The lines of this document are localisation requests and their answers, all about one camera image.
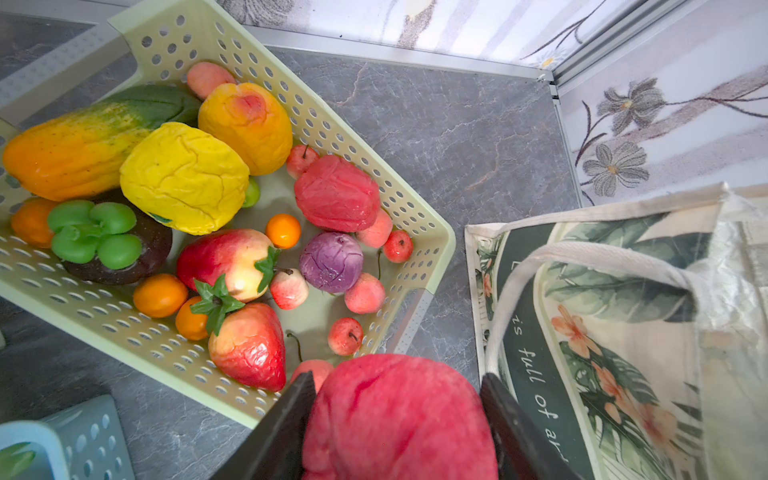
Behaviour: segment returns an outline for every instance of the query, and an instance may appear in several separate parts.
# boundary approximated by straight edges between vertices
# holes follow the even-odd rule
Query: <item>orange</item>
[[[193,296],[181,306],[176,314],[176,330],[187,340],[196,342],[208,337],[205,324],[208,323],[208,315],[204,313],[192,313],[192,306],[201,301],[199,296]]]
[[[176,313],[189,292],[181,280],[169,273],[159,273],[143,280],[134,290],[134,305],[152,318],[165,318]]]
[[[53,232],[48,228],[48,214],[58,202],[45,198],[27,200],[11,217],[11,228],[17,237],[33,247],[50,248]]]
[[[266,224],[266,235],[277,248],[291,248],[299,243],[301,225],[289,214],[277,214]]]

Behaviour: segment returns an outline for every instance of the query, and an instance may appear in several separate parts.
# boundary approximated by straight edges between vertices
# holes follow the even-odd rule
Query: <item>gray flower print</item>
[[[605,100],[598,105],[598,115],[614,115],[611,127],[614,135],[619,135],[633,121],[639,128],[646,127],[659,115],[667,102],[655,85],[656,78],[646,78],[631,81],[626,97],[619,95],[613,87],[604,92]]]
[[[635,188],[641,180],[648,180],[648,170],[638,167],[646,160],[645,151],[632,142],[624,142],[614,151],[606,144],[595,148],[597,160],[584,162],[584,172],[589,175],[589,184],[594,184],[594,192],[601,197],[613,197],[616,194],[617,180],[626,188]]]

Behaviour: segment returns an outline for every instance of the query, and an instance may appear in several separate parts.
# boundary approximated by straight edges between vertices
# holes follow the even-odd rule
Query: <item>red fruit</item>
[[[354,313],[376,313],[384,305],[385,297],[382,283],[375,276],[362,273],[344,293],[344,303]]]
[[[328,346],[336,355],[350,356],[362,346],[362,327],[353,318],[335,321],[328,334]]]
[[[242,383],[279,392],[286,385],[283,328],[265,303],[249,303],[229,315],[208,341],[210,359]]]
[[[366,355],[339,365],[312,405],[303,480],[498,478],[491,429],[469,382],[442,363]]]
[[[323,383],[332,371],[333,365],[331,365],[330,362],[326,362],[325,360],[305,360],[293,371],[289,383],[293,383],[293,380],[304,372],[312,372],[312,377],[315,380],[315,393],[318,393],[320,387],[323,386]]]
[[[194,279],[214,285],[222,274],[226,274],[230,295],[241,302],[250,302],[266,292],[268,284],[259,290],[263,273],[254,264],[269,263],[272,246],[266,235],[250,228],[220,230],[184,248],[176,264],[176,276],[192,290],[197,290]]]
[[[327,230],[359,232],[376,222],[379,186],[336,155],[311,164],[293,186],[296,204],[312,224]]]
[[[297,269],[291,268],[275,274],[272,283],[270,283],[270,292],[272,293],[272,300],[280,309],[293,310],[304,303],[310,294],[310,288],[301,273]]]
[[[226,68],[209,61],[197,63],[187,72],[187,86],[202,100],[216,90],[216,87],[225,83],[237,82]]]
[[[288,161],[286,162],[288,174],[294,180],[298,180],[318,158],[320,158],[320,155],[309,145],[296,145],[291,149]]]
[[[357,232],[357,240],[372,248],[380,248],[389,238],[392,232],[392,219],[384,211],[379,209],[376,213],[376,221],[365,230]]]
[[[413,240],[404,230],[395,230],[384,243],[384,256],[392,263],[403,263],[413,254]]]

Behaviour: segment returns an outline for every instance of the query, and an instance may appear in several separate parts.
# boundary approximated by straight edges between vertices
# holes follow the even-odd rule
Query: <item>bag handle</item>
[[[656,257],[613,245],[590,242],[557,242],[544,245],[531,252],[516,266],[499,295],[491,335],[485,350],[488,372],[498,376],[498,355],[502,349],[502,340],[520,295],[538,268],[547,262],[574,263],[595,270],[629,273],[689,290],[694,296],[698,310],[707,311],[707,282],[696,273],[682,270]]]

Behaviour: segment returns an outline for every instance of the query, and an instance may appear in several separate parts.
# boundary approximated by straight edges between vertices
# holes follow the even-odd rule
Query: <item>purple fruit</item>
[[[360,277],[362,250],[355,239],[345,233],[321,233],[304,248],[299,269],[315,288],[343,293]]]

